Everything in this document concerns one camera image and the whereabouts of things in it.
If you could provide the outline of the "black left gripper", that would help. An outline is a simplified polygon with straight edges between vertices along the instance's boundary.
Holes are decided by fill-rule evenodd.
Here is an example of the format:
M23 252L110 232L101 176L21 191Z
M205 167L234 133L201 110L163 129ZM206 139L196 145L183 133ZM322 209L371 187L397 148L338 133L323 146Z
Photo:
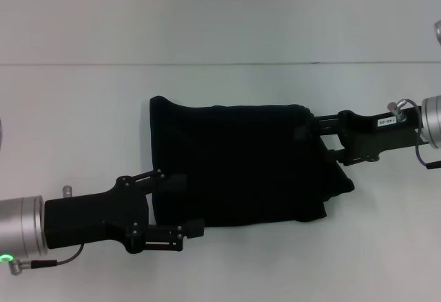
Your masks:
M98 241L117 241L130 254L142 251L182 251L184 238L205 233L202 219L180 225L148 225L146 195L187 191L186 174L162 170L121 176L107 192L64 199L44 205L44 234L48 248Z

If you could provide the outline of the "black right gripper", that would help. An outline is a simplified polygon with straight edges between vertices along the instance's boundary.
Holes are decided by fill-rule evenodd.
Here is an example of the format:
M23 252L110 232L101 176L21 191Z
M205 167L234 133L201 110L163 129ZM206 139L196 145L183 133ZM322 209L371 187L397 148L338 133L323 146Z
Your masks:
M417 112L406 108L404 113L404 122L390 112L370 117L349 110L327 116L312 114L308 128L309 133L325 133L320 138L326 147L326 160L345 166L375 162L384 151L412 148L416 141L424 144L424 138L417 136Z

